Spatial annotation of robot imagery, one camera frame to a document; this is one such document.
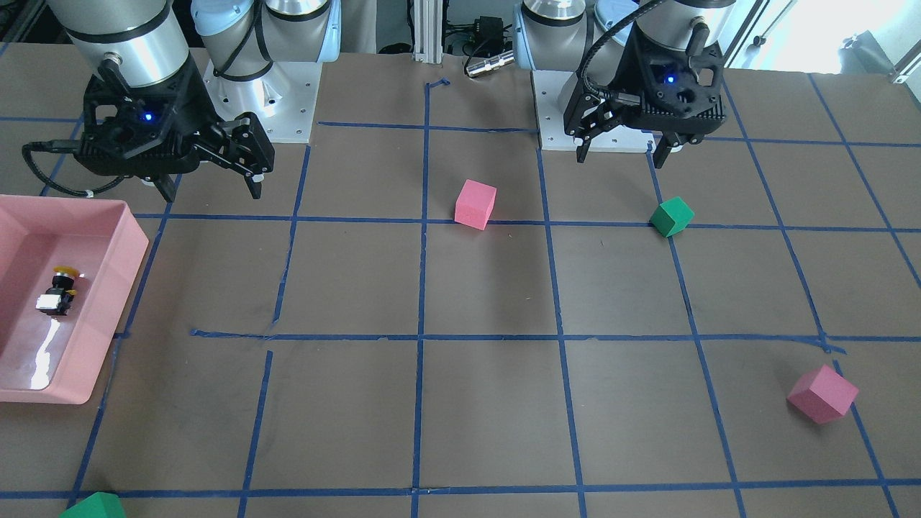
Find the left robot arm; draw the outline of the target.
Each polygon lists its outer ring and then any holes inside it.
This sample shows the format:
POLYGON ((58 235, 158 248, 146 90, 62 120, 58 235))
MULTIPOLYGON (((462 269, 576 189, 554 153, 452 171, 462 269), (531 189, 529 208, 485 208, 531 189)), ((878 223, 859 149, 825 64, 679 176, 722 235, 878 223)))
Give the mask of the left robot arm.
POLYGON ((576 160, 615 129, 657 132, 653 165, 726 122, 720 34, 733 1, 523 1, 513 52, 526 70, 567 73, 562 133, 576 160))

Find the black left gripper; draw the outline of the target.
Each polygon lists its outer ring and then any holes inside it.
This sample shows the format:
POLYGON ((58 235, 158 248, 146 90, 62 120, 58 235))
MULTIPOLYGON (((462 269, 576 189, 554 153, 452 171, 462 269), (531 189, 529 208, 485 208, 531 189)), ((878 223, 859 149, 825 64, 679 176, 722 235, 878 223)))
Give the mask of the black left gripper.
POLYGON ((716 42, 707 44, 710 27, 703 20, 686 23, 690 40, 684 48, 671 49, 645 34, 637 22, 632 26, 619 68, 609 88, 638 97, 636 105, 589 93, 578 76, 563 89, 563 132, 579 141, 576 161, 584 163, 590 145, 620 124, 638 130, 661 132, 653 151, 653 167, 663 168, 684 135, 700 137, 716 132, 725 121, 718 81, 724 58, 716 42))

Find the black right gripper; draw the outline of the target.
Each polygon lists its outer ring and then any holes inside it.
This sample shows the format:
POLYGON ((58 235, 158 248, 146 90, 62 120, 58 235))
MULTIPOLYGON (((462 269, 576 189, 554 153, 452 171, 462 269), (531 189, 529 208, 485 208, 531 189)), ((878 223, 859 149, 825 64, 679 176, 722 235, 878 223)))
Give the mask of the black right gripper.
POLYGON ((274 170, 274 146, 254 112, 223 121, 193 55, 152 86, 129 86, 121 66, 105 57, 83 93, 83 134, 76 160, 102 176, 150 177, 174 203, 176 175, 208 160, 243 177, 250 196, 274 170))

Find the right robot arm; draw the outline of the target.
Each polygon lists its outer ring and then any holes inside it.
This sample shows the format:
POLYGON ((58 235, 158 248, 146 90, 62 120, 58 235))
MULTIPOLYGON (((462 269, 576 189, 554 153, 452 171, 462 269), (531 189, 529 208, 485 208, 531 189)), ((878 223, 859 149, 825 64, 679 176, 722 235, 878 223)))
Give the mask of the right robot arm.
POLYGON ((323 63, 341 50, 339 1, 194 1, 209 53, 201 72, 170 1, 52 1, 50 9, 93 68, 76 140, 24 145, 71 154, 108 178, 73 190, 92 197, 136 178, 172 202, 175 179, 203 162, 239 174, 254 199, 274 168, 276 143, 309 141, 323 63))

